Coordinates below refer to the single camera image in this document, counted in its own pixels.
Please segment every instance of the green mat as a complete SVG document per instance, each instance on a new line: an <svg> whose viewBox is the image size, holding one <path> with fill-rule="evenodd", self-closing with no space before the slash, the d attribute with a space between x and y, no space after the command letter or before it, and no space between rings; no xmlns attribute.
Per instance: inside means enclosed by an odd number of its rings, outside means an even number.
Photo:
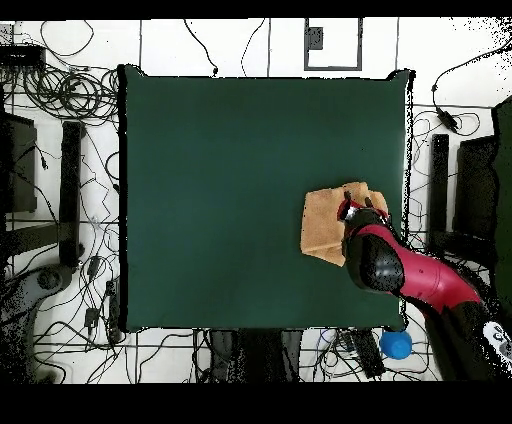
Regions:
<svg viewBox="0 0 512 424"><path fill-rule="evenodd" d="M400 324L397 299L302 255L300 232L306 192L352 181L384 194L399 230L408 71L125 75L129 330Z"/></svg>

